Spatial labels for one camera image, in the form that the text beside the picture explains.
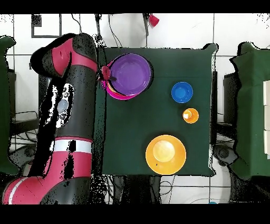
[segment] pink bowl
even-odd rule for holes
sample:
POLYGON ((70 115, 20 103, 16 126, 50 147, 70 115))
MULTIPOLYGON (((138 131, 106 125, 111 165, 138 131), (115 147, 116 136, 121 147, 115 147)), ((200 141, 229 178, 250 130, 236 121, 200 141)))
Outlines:
POLYGON ((106 85, 106 81, 101 81, 101 84, 102 84, 103 89, 105 89, 105 86, 106 86, 106 91, 107 91, 107 93, 108 93, 111 97, 113 97, 113 98, 115 98, 115 99, 119 99, 119 100, 128 100, 128 99, 131 99, 131 98, 133 98, 133 97, 135 97, 135 96, 138 95, 138 94, 135 94, 135 95, 132 95, 132 96, 123 96, 123 95, 118 94, 117 92, 113 92, 113 91, 108 87, 108 85, 106 85))

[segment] purple plate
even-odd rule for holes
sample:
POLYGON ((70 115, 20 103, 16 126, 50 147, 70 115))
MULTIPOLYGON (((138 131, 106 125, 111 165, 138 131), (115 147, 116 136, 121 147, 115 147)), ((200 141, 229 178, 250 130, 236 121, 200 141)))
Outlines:
POLYGON ((151 80, 151 69, 145 58, 138 54, 124 54, 115 60, 111 66, 113 88, 126 96, 144 91, 151 80))

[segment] white tile floor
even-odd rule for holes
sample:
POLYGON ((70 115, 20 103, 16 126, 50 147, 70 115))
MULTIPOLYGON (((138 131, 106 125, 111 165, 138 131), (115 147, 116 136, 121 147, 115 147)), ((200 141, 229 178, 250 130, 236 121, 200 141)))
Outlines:
MULTIPOLYGON (((200 49, 207 43, 217 43, 216 57, 218 72, 218 112, 224 113, 223 78, 234 72, 229 59, 237 54, 238 45, 251 41, 259 48, 270 45, 270 16, 268 14, 155 14, 160 19, 154 28, 149 26, 149 48, 193 48, 200 49)), ((97 34, 93 14, 73 14, 82 26, 82 32, 97 34)), ((117 14, 110 17, 111 28, 123 47, 140 48, 146 45, 142 14, 117 14)), ((116 46, 111 34, 108 15, 102 15, 101 35, 107 46, 116 46)), ((42 14, 42 27, 35 27, 35 35, 58 35, 59 15, 42 14)), ((79 25, 71 14, 62 15, 62 34, 79 33, 79 25)), ((29 69, 30 55, 38 48, 52 42, 52 38, 31 38, 31 15, 0 15, 0 35, 13 36, 16 45, 7 52, 7 62, 17 73, 16 110, 38 111, 38 76, 29 69)), ((201 176, 177 176, 172 188, 170 203, 226 203, 230 193, 228 169, 218 165, 213 159, 216 175, 212 178, 201 176)), ((172 176, 164 176, 162 181, 172 182, 172 176)), ((170 190, 168 183, 162 183, 161 193, 170 190)), ((163 203, 169 203, 170 193, 162 196, 163 203)))

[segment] blue bowl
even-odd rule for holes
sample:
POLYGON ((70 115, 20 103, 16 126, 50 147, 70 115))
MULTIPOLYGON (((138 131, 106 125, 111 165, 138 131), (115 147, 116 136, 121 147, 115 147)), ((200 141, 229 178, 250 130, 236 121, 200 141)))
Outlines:
POLYGON ((171 89, 172 98, 180 104, 188 102, 192 98, 192 95, 192 87, 187 82, 178 82, 171 89))

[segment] table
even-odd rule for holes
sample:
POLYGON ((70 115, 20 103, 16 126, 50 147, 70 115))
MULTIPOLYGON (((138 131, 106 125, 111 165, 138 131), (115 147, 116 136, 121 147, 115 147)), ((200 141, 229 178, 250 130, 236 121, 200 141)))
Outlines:
POLYGON ((145 57, 154 70, 150 88, 128 101, 116 100, 100 83, 97 86, 93 153, 103 157, 96 162, 103 174, 155 175, 146 163, 145 151, 150 141, 162 134, 177 137, 186 148, 187 159, 177 175, 214 174, 208 160, 211 59, 216 49, 215 44, 209 44, 203 50, 98 50, 100 66, 123 53, 136 53, 145 57), (193 97, 186 104, 178 104, 171 97, 173 85, 180 81, 193 87, 193 97), (182 112, 190 107, 199 112, 195 124, 187 124, 182 118, 182 112))
POLYGON ((250 43, 240 46, 233 58, 242 83, 237 95, 237 145, 239 155, 230 167, 241 179, 270 176, 270 160, 264 154, 263 81, 270 80, 270 51, 250 43))

